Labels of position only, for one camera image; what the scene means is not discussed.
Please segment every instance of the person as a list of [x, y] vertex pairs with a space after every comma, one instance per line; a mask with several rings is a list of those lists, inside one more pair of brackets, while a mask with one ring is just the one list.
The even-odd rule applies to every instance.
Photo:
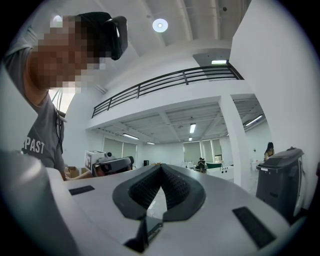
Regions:
[[[37, 46], [20, 38], [3, 58], [13, 83], [38, 114], [21, 151], [58, 170], [64, 181], [68, 179], [62, 157], [64, 119], [51, 101], [49, 89], [74, 82], [88, 64], [99, 64], [100, 58], [110, 57], [111, 43], [107, 43], [102, 26], [110, 19], [106, 12], [65, 16], [62, 27], [51, 27]], [[84, 173], [77, 178], [89, 177], [90, 173]]]
[[266, 161], [269, 157], [275, 154], [274, 144], [272, 142], [268, 143], [266, 151], [264, 153], [264, 161]]
[[205, 168], [204, 159], [202, 159], [202, 158], [200, 157], [200, 158], [199, 158], [198, 165], [197, 165], [195, 168], [196, 168], [196, 169], [200, 169], [200, 171], [202, 172], [202, 170]]

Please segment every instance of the vr headset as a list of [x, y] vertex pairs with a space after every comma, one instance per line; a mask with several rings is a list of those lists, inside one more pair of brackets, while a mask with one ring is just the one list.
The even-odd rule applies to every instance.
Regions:
[[128, 48], [128, 22], [123, 16], [117, 16], [107, 20], [102, 25], [107, 42], [111, 47], [111, 59], [120, 59], [121, 55]]
[[94, 34], [99, 52], [107, 53], [105, 57], [116, 61], [128, 48], [128, 22], [125, 17], [112, 18], [109, 13], [102, 11], [82, 13], [77, 17]]
[[98, 159], [98, 161], [93, 164], [92, 175], [94, 177], [98, 176], [98, 170], [103, 171], [105, 176], [130, 171], [133, 168], [134, 162], [135, 160], [132, 156], [115, 159], [111, 152], [108, 152], [105, 154], [105, 157]]

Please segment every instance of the balcony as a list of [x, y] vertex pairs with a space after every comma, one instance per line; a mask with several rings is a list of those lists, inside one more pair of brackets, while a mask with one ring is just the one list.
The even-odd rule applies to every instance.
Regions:
[[138, 99], [144, 95], [169, 87], [187, 86], [191, 83], [205, 80], [243, 80], [243, 77], [229, 61], [226, 64], [200, 66], [167, 73], [138, 83], [106, 99], [94, 107], [92, 118], [102, 112], [109, 111], [119, 104]]

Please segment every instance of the person sitting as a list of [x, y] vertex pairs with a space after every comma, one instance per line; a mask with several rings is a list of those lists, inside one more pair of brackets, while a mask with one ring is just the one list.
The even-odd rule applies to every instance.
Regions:
[[203, 169], [205, 168], [205, 159], [202, 159], [201, 157], [199, 158], [199, 162], [198, 165], [195, 167], [196, 169], [200, 169], [200, 172], [203, 171]]
[[269, 157], [275, 154], [274, 144], [272, 142], [268, 143], [266, 151], [264, 153], [264, 161], [266, 161]]

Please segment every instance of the cable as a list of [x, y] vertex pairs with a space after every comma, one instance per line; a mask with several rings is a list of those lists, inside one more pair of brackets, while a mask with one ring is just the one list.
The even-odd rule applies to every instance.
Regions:
[[62, 121], [60, 120], [60, 106], [61, 106], [61, 101], [62, 101], [62, 95], [63, 95], [63, 90], [62, 88], [59, 89], [58, 91], [58, 96], [57, 96], [57, 101], [56, 101], [56, 111], [55, 111], [55, 133], [56, 133], [56, 136], [58, 138], [58, 143], [60, 145], [60, 148], [61, 148], [61, 153], [63, 154], [64, 150], [62, 148]]

